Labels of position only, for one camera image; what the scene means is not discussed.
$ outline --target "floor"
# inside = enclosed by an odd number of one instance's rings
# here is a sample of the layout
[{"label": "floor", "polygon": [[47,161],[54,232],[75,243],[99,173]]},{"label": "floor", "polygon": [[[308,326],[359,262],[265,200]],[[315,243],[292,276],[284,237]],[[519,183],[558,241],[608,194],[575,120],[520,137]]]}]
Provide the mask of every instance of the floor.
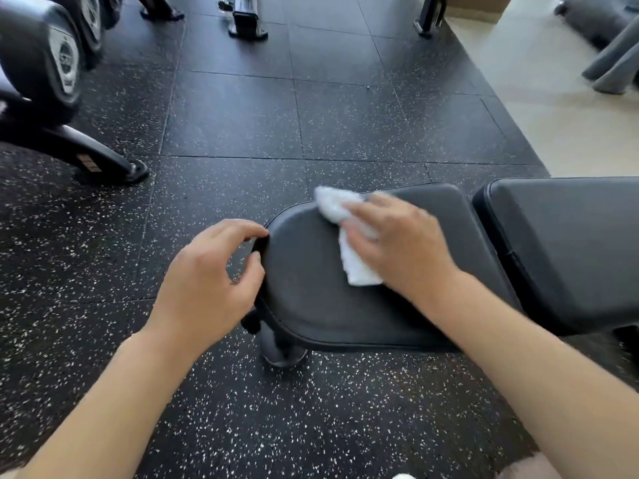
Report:
[{"label": "floor", "polygon": [[512,0],[496,25],[449,23],[552,176],[639,175],[639,92],[590,88],[580,74],[597,50],[558,3]]},{"label": "floor", "polygon": [[[143,325],[172,256],[225,217],[266,223],[318,184],[357,191],[548,175],[448,28],[418,0],[261,0],[269,39],[230,39],[215,0],[108,33],[73,126],[144,159],[131,187],[76,181],[0,145],[0,472],[36,452]],[[243,248],[230,265],[240,269]],[[575,340],[627,381],[608,335]],[[264,366],[243,330],[207,352],[162,415],[140,478],[492,478],[535,444],[464,356],[313,353]]]}]

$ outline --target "padded seat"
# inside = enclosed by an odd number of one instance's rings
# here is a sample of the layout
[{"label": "padded seat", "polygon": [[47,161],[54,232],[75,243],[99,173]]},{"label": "padded seat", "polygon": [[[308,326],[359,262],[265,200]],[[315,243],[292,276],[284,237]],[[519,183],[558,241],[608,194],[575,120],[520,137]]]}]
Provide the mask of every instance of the padded seat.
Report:
[{"label": "padded seat", "polygon": [[639,178],[500,179],[473,203],[533,320],[559,335],[639,321]]},{"label": "padded seat", "polygon": [[[470,202],[457,187],[431,183],[389,192],[435,215],[459,267],[519,306]],[[320,215],[315,203],[284,210],[268,230],[269,237],[256,243],[267,272],[256,309],[276,334],[325,351],[456,349],[409,302],[385,286],[348,285],[338,228]]]}]

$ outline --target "black rubber floor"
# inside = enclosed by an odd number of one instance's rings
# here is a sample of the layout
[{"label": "black rubber floor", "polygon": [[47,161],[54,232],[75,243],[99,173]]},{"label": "black rubber floor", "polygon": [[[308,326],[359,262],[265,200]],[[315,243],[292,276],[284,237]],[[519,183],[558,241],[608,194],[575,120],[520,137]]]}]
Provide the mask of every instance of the black rubber floor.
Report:
[{"label": "black rubber floor", "polygon": [[[229,38],[216,0],[173,1],[186,21],[150,25],[126,0],[73,123],[139,155],[147,181],[88,186],[0,144],[0,472],[60,424],[208,225],[266,223],[318,184],[471,195],[547,176],[450,29],[413,31],[414,0],[261,0],[264,43]],[[611,338],[585,343],[631,381]],[[282,373],[236,330],[180,387],[139,477],[492,478],[534,447],[461,355],[313,353]]]}]

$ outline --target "white cloth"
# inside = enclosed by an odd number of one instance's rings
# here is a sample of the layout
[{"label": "white cloth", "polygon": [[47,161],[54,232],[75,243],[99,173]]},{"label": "white cloth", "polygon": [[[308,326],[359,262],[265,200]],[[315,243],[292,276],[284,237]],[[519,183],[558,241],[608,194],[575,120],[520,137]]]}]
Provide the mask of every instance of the white cloth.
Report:
[{"label": "white cloth", "polygon": [[[341,225],[346,219],[353,219],[360,225],[362,233],[369,238],[376,238],[377,232],[366,225],[361,220],[355,219],[351,213],[342,207],[347,202],[363,202],[363,196],[349,190],[338,190],[328,186],[318,186],[315,188],[315,201],[319,212],[335,225]],[[348,283],[353,286],[378,285],[381,284],[381,277],[377,275],[362,259],[355,253],[355,250],[348,245],[346,231],[339,229],[339,251],[342,256],[342,266]]]}]

